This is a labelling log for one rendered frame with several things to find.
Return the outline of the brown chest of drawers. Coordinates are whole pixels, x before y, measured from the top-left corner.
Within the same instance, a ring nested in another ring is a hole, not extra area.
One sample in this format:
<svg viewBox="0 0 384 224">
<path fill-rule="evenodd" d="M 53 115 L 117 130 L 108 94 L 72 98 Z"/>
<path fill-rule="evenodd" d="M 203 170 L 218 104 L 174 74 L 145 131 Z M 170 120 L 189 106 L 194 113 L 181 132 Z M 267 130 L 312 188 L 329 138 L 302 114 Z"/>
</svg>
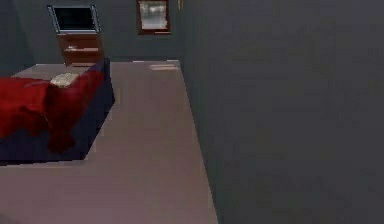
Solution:
<svg viewBox="0 0 384 224">
<path fill-rule="evenodd" d="M 104 58 L 103 45 L 99 34 L 58 34 L 57 39 L 66 66 L 93 65 Z"/>
</svg>

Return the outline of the black television set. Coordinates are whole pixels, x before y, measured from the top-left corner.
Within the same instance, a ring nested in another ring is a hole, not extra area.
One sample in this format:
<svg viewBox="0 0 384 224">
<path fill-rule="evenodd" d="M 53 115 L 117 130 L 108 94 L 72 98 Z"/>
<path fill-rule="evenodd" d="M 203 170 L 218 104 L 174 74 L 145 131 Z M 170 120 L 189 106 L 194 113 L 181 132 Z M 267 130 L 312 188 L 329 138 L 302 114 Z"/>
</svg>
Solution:
<svg viewBox="0 0 384 224">
<path fill-rule="evenodd" d="M 47 10 L 57 34 L 100 32 L 95 5 L 48 5 Z"/>
</svg>

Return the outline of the brown framed wall picture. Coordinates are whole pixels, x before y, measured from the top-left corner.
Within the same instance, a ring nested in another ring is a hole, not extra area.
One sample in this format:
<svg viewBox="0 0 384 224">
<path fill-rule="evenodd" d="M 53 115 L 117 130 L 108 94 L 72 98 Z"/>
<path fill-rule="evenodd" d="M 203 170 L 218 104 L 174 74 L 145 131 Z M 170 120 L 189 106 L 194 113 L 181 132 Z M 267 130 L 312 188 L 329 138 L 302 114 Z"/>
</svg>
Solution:
<svg viewBox="0 0 384 224">
<path fill-rule="evenodd" d="M 169 0 L 137 0 L 136 8 L 140 35 L 171 33 Z"/>
</svg>

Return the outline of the dark blue bed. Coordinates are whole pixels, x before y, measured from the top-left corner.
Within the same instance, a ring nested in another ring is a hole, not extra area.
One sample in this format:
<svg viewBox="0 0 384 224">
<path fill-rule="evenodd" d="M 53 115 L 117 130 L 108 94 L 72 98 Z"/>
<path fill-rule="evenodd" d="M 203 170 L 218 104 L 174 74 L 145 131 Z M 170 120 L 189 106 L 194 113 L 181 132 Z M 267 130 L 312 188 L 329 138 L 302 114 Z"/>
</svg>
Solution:
<svg viewBox="0 0 384 224">
<path fill-rule="evenodd" d="M 47 131 L 32 136 L 22 129 L 0 139 L 0 166 L 85 159 L 115 103 L 110 76 L 110 60 L 104 58 L 85 72 L 90 71 L 103 72 L 105 78 L 71 131 L 76 144 L 65 152 L 53 152 L 48 147 L 50 134 Z"/>
</svg>

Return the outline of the red blanket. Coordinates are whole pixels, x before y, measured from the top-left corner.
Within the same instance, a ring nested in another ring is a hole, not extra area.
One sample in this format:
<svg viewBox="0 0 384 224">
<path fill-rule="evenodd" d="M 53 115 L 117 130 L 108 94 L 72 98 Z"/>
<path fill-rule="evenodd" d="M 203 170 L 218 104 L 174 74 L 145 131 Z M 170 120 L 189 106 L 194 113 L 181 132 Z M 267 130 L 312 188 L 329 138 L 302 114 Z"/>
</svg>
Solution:
<svg viewBox="0 0 384 224">
<path fill-rule="evenodd" d="M 47 131 L 48 147 L 65 152 L 76 144 L 71 131 L 96 94 L 105 75 L 76 75 L 66 87 L 35 78 L 0 78 L 0 139 L 25 129 L 32 136 Z"/>
</svg>

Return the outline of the pale beige pillow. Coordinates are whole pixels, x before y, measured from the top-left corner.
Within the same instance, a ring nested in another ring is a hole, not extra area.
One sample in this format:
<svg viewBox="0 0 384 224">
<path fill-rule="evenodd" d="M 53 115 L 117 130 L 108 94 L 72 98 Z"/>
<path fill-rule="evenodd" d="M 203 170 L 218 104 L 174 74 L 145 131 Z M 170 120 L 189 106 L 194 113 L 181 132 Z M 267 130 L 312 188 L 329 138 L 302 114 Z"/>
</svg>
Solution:
<svg viewBox="0 0 384 224">
<path fill-rule="evenodd" d="M 50 80 L 50 83 L 60 88 L 65 88 L 71 85 L 79 76 L 78 73 L 62 73 Z"/>
</svg>

